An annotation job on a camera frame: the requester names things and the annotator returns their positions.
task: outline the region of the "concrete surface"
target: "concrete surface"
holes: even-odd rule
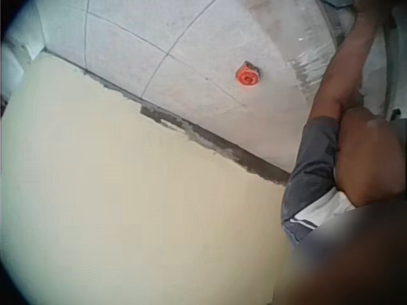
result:
[[[35,2],[50,51],[292,170],[336,48],[338,29],[319,1]],[[384,56],[382,47],[374,53]],[[261,69],[251,88],[235,80],[246,60]],[[374,64],[366,78],[380,91],[369,93],[377,105],[385,69]]]

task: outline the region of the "white stripe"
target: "white stripe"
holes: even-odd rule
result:
[[[310,224],[307,224],[306,222],[300,221],[300,220],[290,219],[290,222],[293,222],[295,224],[302,224],[305,227],[309,227],[311,230],[315,230],[315,228],[313,226],[311,226]]]
[[[354,208],[346,195],[342,192],[338,192],[334,187],[323,197],[300,211],[294,218],[300,221],[307,220],[319,227],[327,220],[353,210]]]

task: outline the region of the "wall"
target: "wall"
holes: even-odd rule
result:
[[[283,187],[42,54],[3,117],[1,258],[33,304],[265,305]]]

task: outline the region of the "hand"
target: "hand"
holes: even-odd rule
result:
[[[398,2],[398,0],[355,0],[354,7],[359,17],[366,17],[370,21],[382,24]]]

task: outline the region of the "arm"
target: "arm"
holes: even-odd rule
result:
[[[328,66],[315,96],[282,202],[282,227],[294,244],[321,224],[318,215],[333,215],[352,208],[337,200],[334,177],[337,137],[342,113],[354,105],[360,94],[362,69],[376,31],[385,20],[379,16],[385,11],[383,7],[387,7],[386,1],[355,1],[361,12]]]
[[[328,65],[308,120],[326,116],[338,123],[357,103],[362,70],[377,30],[391,12],[389,0],[358,0],[354,26]]]

